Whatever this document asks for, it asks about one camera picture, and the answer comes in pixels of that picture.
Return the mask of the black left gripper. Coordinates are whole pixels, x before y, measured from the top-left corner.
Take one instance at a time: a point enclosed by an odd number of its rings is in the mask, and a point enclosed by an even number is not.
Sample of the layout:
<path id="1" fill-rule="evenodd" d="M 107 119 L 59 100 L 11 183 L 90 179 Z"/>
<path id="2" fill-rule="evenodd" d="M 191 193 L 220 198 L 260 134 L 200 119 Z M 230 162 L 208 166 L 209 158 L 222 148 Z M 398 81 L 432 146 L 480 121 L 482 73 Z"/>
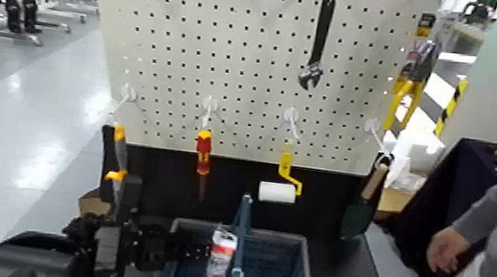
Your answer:
<path id="1" fill-rule="evenodd" d="M 209 259 L 208 250 L 212 247 L 209 237 L 180 230 L 173 236 L 178 246 L 171 249 L 172 234 L 167 228 L 158 224 L 141 225 L 137 234 L 135 267 L 141 272 L 159 272 L 164 269 L 167 262 L 195 264 Z"/>

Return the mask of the person bare hand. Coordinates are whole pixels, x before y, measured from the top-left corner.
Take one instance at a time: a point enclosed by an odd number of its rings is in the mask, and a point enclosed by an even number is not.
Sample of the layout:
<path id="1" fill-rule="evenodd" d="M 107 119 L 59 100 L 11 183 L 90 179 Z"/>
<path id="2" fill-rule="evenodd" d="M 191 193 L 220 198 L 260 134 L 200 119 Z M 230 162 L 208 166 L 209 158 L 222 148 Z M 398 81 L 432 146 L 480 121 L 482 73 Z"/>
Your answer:
<path id="1" fill-rule="evenodd" d="M 432 272 L 453 273 L 458 270 L 457 256 L 471 246 L 452 226 L 436 233 L 427 247 L 427 263 Z"/>

